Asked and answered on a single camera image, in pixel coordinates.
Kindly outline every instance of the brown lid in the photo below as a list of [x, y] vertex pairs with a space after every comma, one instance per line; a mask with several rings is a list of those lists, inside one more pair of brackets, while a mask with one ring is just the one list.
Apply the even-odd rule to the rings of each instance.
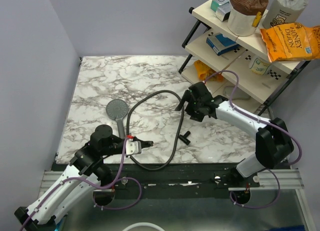
[[269, 0], [230, 0], [232, 7], [239, 13], [247, 16], [262, 14], [268, 6]]

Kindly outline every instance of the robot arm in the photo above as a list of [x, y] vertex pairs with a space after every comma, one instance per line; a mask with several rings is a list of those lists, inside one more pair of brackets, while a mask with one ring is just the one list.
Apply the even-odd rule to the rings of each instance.
[[185, 111], [190, 119], [202, 122], [205, 116], [226, 121], [255, 139], [255, 153], [241, 161], [231, 172], [235, 180], [247, 178], [262, 169], [272, 169], [284, 160], [293, 150], [291, 139], [276, 128], [260, 121], [272, 123], [284, 130], [288, 130], [283, 120], [275, 118], [270, 120], [259, 117], [244, 109], [237, 107], [258, 121], [253, 120], [234, 110], [227, 98], [223, 96], [212, 97], [203, 82], [198, 82], [185, 91], [176, 111], [181, 110], [188, 102]]
[[[110, 184], [114, 177], [104, 164], [103, 156], [122, 154], [124, 143], [124, 139], [113, 135], [110, 126], [98, 126], [90, 141], [76, 151], [58, 180], [34, 203], [15, 211], [22, 224], [27, 222], [24, 228], [27, 231], [54, 231], [65, 214], [95, 189], [79, 179], [66, 179], [85, 179], [98, 186]], [[153, 142], [130, 137], [125, 145], [125, 155], [130, 156], [140, 154], [143, 148], [153, 146]]]

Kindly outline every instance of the white hose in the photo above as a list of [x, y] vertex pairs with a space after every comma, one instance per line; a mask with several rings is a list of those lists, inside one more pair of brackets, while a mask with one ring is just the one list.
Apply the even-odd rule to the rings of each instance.
[[126, 227], [122, 231], [129, 231], [129, 230], [131, 230], [133, 228], [137, 228], [137, 227], [150, 227], [150, 228], [153, 228], [158, 231], [165, 231], [162, 227], [159, 227], [158, 225], [155, 225], [150, 222], [137, 222], [137, 223], [131, 224], [130, 226]]

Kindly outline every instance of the wall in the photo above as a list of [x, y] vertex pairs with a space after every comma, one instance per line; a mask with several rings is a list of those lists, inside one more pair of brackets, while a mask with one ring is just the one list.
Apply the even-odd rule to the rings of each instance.
[[[309, 27], [320, 25], [318, 5], [319, 0], [309, 0], [309, 5], [298, 21]], [[296, 167], [300, 169], [305, 194], [317, 230], [320, 230], [320, 176], [317, 175], [320, 164], [320, 151], [317, 143], [320, 134], [319, 84], [320, 60], [317, 60], [307, 66], [272, 106], [275, 116], [285, 120], [290, 133], [297, 137], [302, 145], [303, 156]]]
[[79, 58], [49, 0], [0, 0], [0, 230], [38, 196], [54, 161]]
[[188, 10], [207, 0], [50, 1], [78, 54], [99, 56], [186, 55]]

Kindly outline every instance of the shelf board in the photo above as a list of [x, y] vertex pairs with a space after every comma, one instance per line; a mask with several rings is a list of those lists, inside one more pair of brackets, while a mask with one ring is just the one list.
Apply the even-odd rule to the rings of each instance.
[[[187, 69], [185, 69], [181, 75], [191, 84], [201, 82], [201, 80], [198, 78], [197, 70], [194, 65], [191, 65]], [[212, 96], [215, 97], [217, 95], [224, 96], [224, 88], [226, 86], [234, 86], [234, 85], [229, 81], [224, 81], [224, 82], [209, 81], [206, 83], [206, 86], [211, 91]], [[237, 99], [234, 101], [234, 104], [252, 113], [254, 113], [261, 105], [254, 98], [250, 98], [249, 100]]]
[[[228, 70], [234, 71], [239, 76], [239, 88], [241, 90], [263, 104], [283, 84], [288, 74], [277, 67], [273, 67], [268, 75], [253, 73], [249, 69], [249, 63], [254, 55], [254, 53], [246, 51], [230, 65]], [[232, 73], [224, 72], [222, 76], [231, 83], [236, 83], [236, 77]]]
[[196, 7], [192, 11], [192, 16], [205, 23], [206, 25], [213, 28], [215, 31], [222, 33], [225, 37], [228, 37], [232, 41], [236, 41], [238, 36], [231, 32], [228, 28], [228, 20], [221, 22], [220, 19], [216, 17], [216, 12], [214, 12], [211, 7], [212, 0], [208, 0], [204, 4]]
[[[200, 20], [201, 22], [205, 23], [206, 25], [213, 28], [216, 32], [222, 33], [225, 37], [237, 42], [242, 47], [246, 48], [247, 50], [255, 53], [259, 57], [268, 60], [268, 52], [266, 48], [265, 42], [262, 40], [262, 36], [260, 34], [260, 29], [263, 29], [262, 23], [264, 21], [265, 16], [268, 13], [266, 10], [263, 14], [259, 27], [255, 30], [255, 33], [247, 36], [247, 37], [240, 37], [231, 32], [228, 28], [228, 20], [221, 22], [216, 17], [216, 12], [214, 12], [211, 7], [212, 0], [208, 0], [207, 2], [203, 3], [199, 7], [195, 8], [192, 11], [192, 16]], [[281, 62], [274, 62], [274, 66], [281, 69], [287, 74], [290, 74], [292, 70], [299, 64], [299, 61], [281, 61]]]
[[185, 50], [193, 56], [196, 56], [214, 71], [221, 71], [229, 66], [241, 54], [243, 54], [246, 49], [243, 47], [239, 47], [235, 50], [218, 56], [215, 51], [213, 51], [212, 48], [206, 43], [207, 37], [212, 35], [213, 33], [217, 32], [213, 31], [212, 29], [205, 32], [200, 37], [189, 43], [185, 47]]
[[[264, 60], [268, 60], [268, 51], [266, 43], [262, 39], [260, 29], [264, 29], [262, 23], [264, 22], [265, 16], [261, 19], [258, 28], [255, 30], [254, 34], [247, 37], [238, 37], [236, 42], [248, 49], [249, 51], [255, 53]], [[290, 74], [292, 70], [299, 64], [299, 61], [281, 61], [273, 62], [273, 65], [284, 71], [286, 74]]]

